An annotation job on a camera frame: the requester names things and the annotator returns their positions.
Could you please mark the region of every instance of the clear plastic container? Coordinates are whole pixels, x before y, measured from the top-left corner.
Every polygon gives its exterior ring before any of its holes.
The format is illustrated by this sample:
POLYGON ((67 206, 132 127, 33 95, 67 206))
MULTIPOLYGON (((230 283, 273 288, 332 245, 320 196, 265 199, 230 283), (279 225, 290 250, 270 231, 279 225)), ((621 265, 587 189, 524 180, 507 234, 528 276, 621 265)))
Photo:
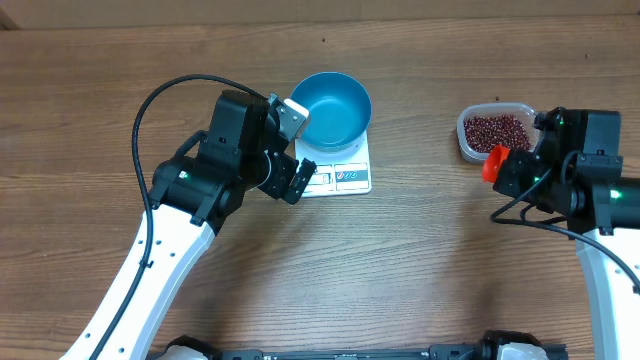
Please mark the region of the clear plastic container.
POLYGON ((527 133, 527 137, 529 137, 529 142, 531 143, 531 151, 533 151, 533 148, 538 143, 540 131, 533 127, 533 122, 536 119, 536 112, 529 105, 521 103, 480 104, 469 106, 458 118, 458 142, 460 143, 460 152, 465 160, 472 163, 482 164, 487 160, 489 153, 479 153, 469 147, 467 137, 464 133, 464 120, 474 116, 488 117, 504 114, 515 115, 518 120, 522 122, 522 126, 524 126, 524 130, 527 133))

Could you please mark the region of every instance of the orange object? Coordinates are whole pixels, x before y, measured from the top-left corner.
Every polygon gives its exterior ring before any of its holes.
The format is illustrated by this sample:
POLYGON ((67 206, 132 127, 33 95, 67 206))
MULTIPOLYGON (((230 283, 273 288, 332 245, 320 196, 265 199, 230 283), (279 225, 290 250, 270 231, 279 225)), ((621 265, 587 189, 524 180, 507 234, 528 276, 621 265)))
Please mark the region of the orange object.
POLYGON ((502 145, 496 145, 489 153, 489 157, 482 167, 482 178, 486 182, 495 183, 502 163, 507 160, 511 149, 502 145))

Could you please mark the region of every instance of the white scale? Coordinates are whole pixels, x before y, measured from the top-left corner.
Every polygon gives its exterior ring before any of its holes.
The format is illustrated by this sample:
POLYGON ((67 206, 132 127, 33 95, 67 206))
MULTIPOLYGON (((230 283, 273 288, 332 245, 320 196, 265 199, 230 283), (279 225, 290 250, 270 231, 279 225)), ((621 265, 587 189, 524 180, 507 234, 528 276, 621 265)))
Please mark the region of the white scale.
POLYGON ((371 162, 365 132, 350 147, 338 152, 326 152, 296 140, 296 159, 314 161, 316 172, 309 180, 302 197, 368 194, 371 192, 371 162))

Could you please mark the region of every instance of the wooden table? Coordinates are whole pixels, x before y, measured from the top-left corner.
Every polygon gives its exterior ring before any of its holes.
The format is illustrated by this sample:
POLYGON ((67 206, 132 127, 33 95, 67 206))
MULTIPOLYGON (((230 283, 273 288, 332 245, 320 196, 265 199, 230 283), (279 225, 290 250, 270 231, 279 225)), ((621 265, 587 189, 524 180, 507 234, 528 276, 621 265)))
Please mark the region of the wooden table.
MULTIPOLYGON (((250 192, 189 274, 156 341, 223 348, 424 347, 532 332, 593 358, 574 244, 489 223, 507 201, 462 160, 467 106, 623 114, 640 176, 640 17, 191 26, 0 33, 0 358, 59 357, 131 246, 142 203, 133 118, 164 81, 212 73, 287 95, 358 78, 374 104, 373 192, 296 206, 250 192)), ((185 84, 143 121, 150 179, 222 87, 185 84)))

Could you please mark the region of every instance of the container of red beans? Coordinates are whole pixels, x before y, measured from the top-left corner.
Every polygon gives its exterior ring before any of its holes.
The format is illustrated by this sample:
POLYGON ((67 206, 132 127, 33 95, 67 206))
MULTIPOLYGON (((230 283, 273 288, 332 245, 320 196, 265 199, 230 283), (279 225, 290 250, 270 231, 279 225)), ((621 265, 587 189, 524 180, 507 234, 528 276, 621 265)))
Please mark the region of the container of red beans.
POLYGON ((483 163, 494 146, 533 151, 539 131, 533 128, 536 112, 521 103, 493 103, 468 107, 458 118, 462 157, 483 163))

